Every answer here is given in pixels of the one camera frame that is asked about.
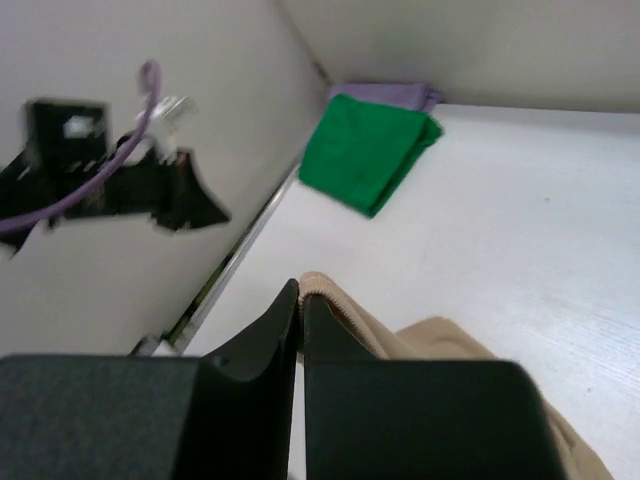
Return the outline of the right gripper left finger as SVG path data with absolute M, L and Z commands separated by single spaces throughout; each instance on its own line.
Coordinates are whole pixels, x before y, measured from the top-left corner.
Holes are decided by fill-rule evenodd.
M 211 439 L 227 478 L 288 476 L 298 294 L 298 282 L 288 280 L 259 318 L 206 355 L 217 375 Z

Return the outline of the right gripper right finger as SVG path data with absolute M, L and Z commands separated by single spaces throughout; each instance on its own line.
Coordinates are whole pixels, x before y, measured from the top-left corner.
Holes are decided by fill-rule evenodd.
M 303 353 L 306 361 L 376 360 L 320 295 L 308 296 L 303 303 Z

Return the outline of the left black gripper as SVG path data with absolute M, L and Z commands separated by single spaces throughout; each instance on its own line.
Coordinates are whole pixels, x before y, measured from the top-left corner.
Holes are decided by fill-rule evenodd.
M 35 99 L 24 107 L 24 149 L 1 170 L 1 218 L 46 209 L 66 197 L 73 204 L 47 218 L 64 220 L 145 215 L 167 232 L 226 224 L 229 210 L 201 184 L 195 153 L 178 146 L 170 156 L 141 135 L 142 156 L 113 163 L 129 131 L 109 142 L 109 110 L 101 102 Z

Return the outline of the beige t shirt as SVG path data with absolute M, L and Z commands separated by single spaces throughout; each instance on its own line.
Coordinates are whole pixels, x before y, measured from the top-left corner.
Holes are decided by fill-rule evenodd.
M 453 320 L 433 316 L 393 332 L 331 278 L 307 272 L 299 279 L 299 310 L 313 295 L 328 303 L 337 323 L 378 359 L 494 360 L 496 356 Z M 543 403 L 565 473 L 570 479 L 610 479 L 599 455 L 548 402 Z

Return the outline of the green t shirt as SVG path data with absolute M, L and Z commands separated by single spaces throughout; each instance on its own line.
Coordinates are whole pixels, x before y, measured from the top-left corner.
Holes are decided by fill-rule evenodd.
M 340 94 L 329 101 L 306 146 L 299 179 L 373 218 L 442 135 L 425 112 Z

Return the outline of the purple t shirt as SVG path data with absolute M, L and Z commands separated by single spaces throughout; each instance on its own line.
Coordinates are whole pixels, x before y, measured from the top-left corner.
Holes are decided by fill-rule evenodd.
M 443 102 L 443 95 L 429 83 L 344 83 L 329 89 L 328 99 L 337 95 L 423 112 L 431 112 Z

